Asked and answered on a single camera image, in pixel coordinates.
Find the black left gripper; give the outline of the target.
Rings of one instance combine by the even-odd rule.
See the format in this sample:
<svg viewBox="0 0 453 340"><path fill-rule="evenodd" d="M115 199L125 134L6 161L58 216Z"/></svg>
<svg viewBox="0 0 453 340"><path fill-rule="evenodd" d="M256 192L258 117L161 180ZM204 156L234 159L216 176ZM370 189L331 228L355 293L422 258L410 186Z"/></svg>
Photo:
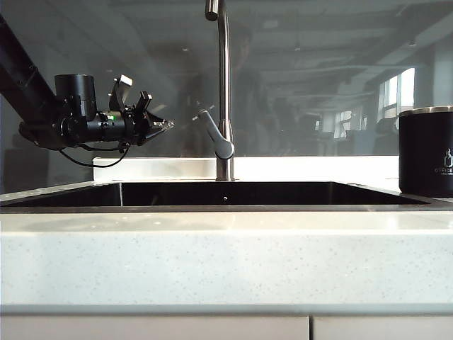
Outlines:
<svg viewBox="0 0 453 340"><path fill-rule="evenodd" d="M95 141L144 145L174 127L174 122L149 113L152 95L141 91L137 104L125 105L123 93L112 90L109 110L96 116Z"/></svg>

